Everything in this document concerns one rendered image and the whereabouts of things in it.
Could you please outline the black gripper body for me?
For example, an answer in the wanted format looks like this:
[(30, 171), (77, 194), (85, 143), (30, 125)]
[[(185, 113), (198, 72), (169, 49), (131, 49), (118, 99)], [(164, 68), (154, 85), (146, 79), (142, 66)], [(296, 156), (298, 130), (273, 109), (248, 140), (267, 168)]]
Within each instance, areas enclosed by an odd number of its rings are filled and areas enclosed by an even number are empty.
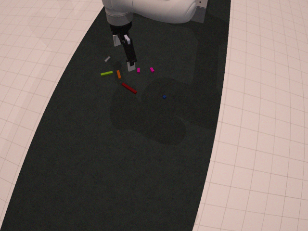
[(122, 40), (125, 40), (124, 35), (128, 36), (128, 31), (131, 29), (131, 26), (132, 26), (132, 21), (130, 23), (126, 24), (126, 25), (123, 25), (123, 26), (113, 26), (113, 25), (110, 24), (111, 30), (115, 33), (119, 33)]

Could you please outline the dark red rod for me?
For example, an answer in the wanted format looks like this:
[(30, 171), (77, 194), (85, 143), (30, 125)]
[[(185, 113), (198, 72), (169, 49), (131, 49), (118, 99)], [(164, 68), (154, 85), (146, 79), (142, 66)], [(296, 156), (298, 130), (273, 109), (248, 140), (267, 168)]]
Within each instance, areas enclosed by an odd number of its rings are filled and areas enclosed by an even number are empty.
[(133, 88), (131, 88), (130, 86), (128, 86), (127, 84), (125, 83), (122, 83), (122, 86), (125, 87), (126, 89), (128, 89), (129, 91), (133, 92), (134, 94), (137, 93), (136, 90), (134, 90)]

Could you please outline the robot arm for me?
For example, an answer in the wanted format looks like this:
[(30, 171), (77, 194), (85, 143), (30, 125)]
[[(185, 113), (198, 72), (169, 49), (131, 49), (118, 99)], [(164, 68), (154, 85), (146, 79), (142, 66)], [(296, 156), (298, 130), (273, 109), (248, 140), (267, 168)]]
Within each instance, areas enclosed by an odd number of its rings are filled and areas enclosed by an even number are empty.
[(197, 9), (195, 0), (102, 0), (102, 3), (107, 21), (113, 26), (130, 23), (133, 13), (165, 23), (186, 23)]

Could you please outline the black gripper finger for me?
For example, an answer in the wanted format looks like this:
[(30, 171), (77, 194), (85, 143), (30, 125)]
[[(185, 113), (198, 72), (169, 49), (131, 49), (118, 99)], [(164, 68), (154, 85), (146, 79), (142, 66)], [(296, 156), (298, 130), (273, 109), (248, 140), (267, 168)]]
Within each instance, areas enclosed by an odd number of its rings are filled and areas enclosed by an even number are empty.
[(120, 40), (119, 40), (119, 38), (118, 38), (118, 36), (117, 36), (117, 33), (115, 33), (115, 32), (113, 32), (113, 39), (114, 39), (114, 45), (115, 45), (115, 46), (118, 46), (118, 45), (121, 44), (121, 43), (120, 43)]
[(126, 62), (128, 63), (128, 71), (130, 72), (132, 70), (135, 70), (135, 62), (137, 62), (137, 59), (136, 59), (136, 55), (135, 55), (135, 51), (134, 51), (134, 47), (132, 43), (132, 38), (130, 38), (127, 35), (124, 35), (125, 40), (124, 42), (122, 42), (122, 39), (119, 33), (117, 34), (117, 36), (120, 40), (120, 43), (123, 44), (123, 47), (124, 47), (124, 50), (127, 56)]

